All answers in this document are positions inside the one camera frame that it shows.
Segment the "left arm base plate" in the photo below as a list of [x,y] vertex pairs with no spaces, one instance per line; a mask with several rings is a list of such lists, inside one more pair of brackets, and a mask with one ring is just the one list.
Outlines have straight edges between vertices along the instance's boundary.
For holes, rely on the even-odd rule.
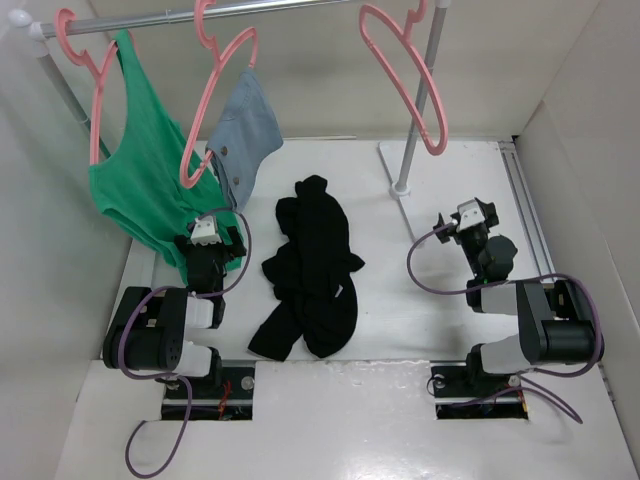
[[[191,378],[193,421],[249,421],[253,417],[256,363],[223,360],[216,376]],[[165,381],[162,420],[182,420],[187,409],[187,389],[179,380]]]

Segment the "black t shirt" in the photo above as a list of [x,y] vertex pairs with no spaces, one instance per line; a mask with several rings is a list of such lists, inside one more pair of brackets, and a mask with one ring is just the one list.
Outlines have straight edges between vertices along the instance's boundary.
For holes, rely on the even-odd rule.
[[287,242],[262,263],[279,305],[260,325],[248,350],[284,361],[303,339],[318,358],[349,342],[358,318],[351,275],[365,265],[350,248],[349,222],[328,182],[312,175],[295,184],[294,197],[276,204],[276,219]]

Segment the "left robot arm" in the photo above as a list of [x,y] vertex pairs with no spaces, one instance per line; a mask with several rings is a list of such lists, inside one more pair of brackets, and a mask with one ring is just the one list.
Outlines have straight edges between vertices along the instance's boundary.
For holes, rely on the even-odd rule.
[[219,352],[185,338],[189,330],[217,329],[226,303],[226,265],[244,257],[247,249],[236,227],[227,229],[226,244],[213,232],[213,219],[195,223],[190,235],[175,243],[185,256],[187,285],[153,292],[144,286],[124,291],[105,336],[102,360],[109,369],[125,366],[130,372],[146,372],[156,381],[182,376],[201,396],[212,396],[222,387]]

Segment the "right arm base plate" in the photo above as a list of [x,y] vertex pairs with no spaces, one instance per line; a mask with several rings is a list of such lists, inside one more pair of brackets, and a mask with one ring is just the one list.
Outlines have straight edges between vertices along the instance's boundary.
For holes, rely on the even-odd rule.
[[437,420],[529,418],[520,383],[510,375],[472,377],[464,362],[432,362],[427,391]]

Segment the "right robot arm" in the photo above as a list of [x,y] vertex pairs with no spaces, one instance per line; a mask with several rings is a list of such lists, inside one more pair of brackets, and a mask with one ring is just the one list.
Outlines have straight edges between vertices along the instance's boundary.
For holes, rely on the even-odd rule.
[[474,198],[459,205],[449,222],[439,216],[434,225],[438,240],[454,241],[469,264],[467,305],[476,313],[516,319],[516,334],[478,344],[467,355],[462,381],[476,394],[486,393],[499,377],[541,372],[545,365],[592,366],[605,348],[593,302],[576,280],[509,278],[518,249],[508,237],[490,233],[498,224],[495,204]]

